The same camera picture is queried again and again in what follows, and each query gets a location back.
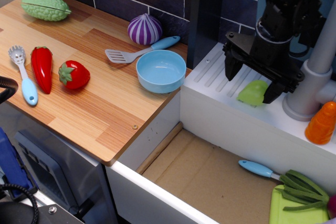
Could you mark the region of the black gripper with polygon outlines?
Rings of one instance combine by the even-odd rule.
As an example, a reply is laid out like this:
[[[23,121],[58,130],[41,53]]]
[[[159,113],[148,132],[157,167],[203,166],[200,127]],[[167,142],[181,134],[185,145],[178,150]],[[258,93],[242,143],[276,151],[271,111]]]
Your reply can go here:
[[[226,33],[225,75],[229,81],[238,74],[243,65],[255,70],[272,83],[264,93],[264,104],[271,104],[283,92],[293,93],[304,74],[289,56],[293,35],[281,38],[263,35],[245,35],[229,31]]]

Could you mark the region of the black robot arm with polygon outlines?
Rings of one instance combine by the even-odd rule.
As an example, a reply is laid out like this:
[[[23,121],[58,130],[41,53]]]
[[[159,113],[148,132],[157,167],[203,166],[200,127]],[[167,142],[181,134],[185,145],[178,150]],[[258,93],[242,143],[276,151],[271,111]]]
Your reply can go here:
[[[316,27],[322,15],[320,0],[266,0],[256,22],[255,35],[228,32],[223,46],[225,75],[232,80],[243,65],[271,80],[263,102],[272,103],[282,93],[293,93],[304,73],[290,58],[293,37]]]

